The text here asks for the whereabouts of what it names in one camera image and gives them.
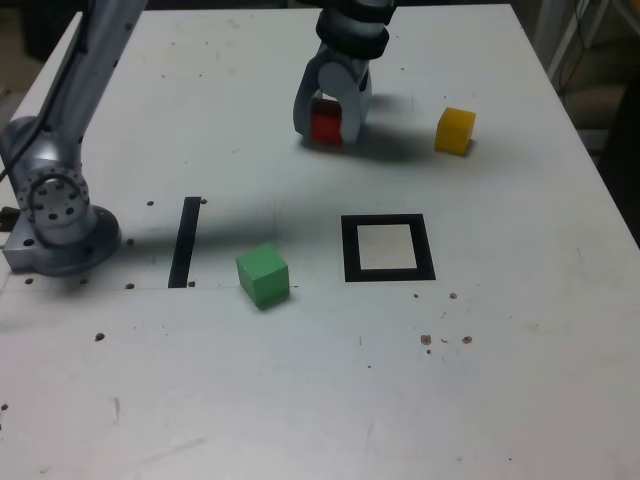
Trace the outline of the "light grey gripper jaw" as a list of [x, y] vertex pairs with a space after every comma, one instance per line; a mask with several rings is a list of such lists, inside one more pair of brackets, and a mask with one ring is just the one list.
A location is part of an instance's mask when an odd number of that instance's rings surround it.
[[355, 144], [371, 99], [369, 62], [333, 60], [320, 68], [317, 78], [320, 91], [335, 99], [341, 108], [342, 142]]

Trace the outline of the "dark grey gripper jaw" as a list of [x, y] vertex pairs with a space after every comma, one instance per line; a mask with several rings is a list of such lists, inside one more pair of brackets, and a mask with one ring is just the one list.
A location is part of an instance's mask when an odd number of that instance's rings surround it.
[[316, 93], [319, 91], [318, 72], [326, 62], [326, 47], [321, 45], [315, 56], [306, 65], [298, 88], [294, 107], [294, 129], [303, 138], [311, 136], [311, 107]]

